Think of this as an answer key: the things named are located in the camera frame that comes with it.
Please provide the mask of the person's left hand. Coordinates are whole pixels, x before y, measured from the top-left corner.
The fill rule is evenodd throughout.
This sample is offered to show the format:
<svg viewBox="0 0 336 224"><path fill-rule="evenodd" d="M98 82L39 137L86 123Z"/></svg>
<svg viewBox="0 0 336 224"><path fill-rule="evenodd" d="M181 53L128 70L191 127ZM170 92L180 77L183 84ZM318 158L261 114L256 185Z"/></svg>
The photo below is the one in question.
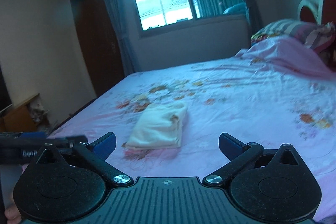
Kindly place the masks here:
<svg viewBox="0 0 336 224"><path fill-rule="evenodd" d="M1 190L5 206L4 215L6 223L21 223L22 221L22 216L14 202L13 190L27 166L27 164L1 166Z"/></svg>

